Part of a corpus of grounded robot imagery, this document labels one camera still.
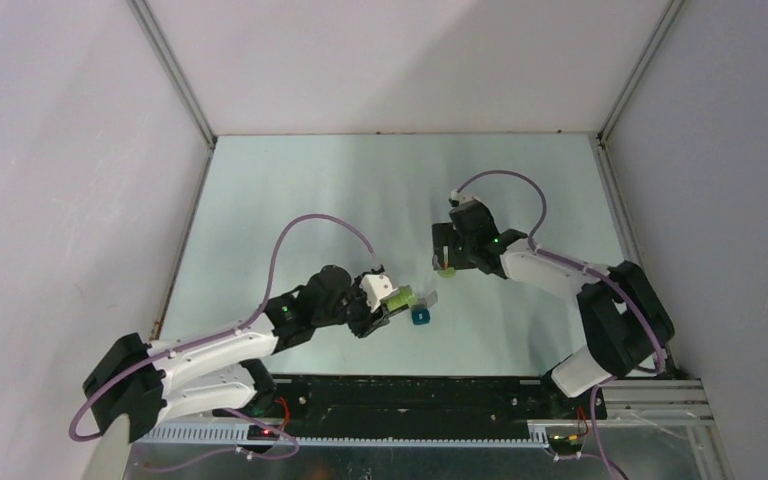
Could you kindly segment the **green lidded black jar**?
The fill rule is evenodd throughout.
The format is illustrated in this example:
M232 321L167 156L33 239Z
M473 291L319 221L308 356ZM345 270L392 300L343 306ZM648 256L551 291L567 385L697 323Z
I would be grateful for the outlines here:
M418 297L410 285L400 286L391 296L383 301L390 314L409 310L418 301Z

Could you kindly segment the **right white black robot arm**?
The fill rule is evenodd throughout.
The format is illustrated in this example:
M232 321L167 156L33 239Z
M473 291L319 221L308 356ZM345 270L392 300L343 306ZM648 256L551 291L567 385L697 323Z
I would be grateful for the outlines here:
M530 284L578 310L585 344L552 367L541 392L545 411L566 418L582 393L637 370L647 359L667 367L666 344L675 329L643 269L587 263L551 252L531 235L500 231L489 208L473 196L452 194L449 219L432 226L432 265L440 274L477 269Z

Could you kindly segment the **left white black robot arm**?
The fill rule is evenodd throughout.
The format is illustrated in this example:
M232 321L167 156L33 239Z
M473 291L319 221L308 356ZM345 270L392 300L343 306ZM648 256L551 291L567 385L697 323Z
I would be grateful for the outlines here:
M213 333L154 342L138 333L123 335L84 380L86 403L79 413L91 414L99 434L126 416L129 442L165 421L207 411L245 409L264 416L276 403L264 358L331 326L365 338L388 324L395 311L389 303L398 292L383 268L353 277L328 265L268 299L250 319Z

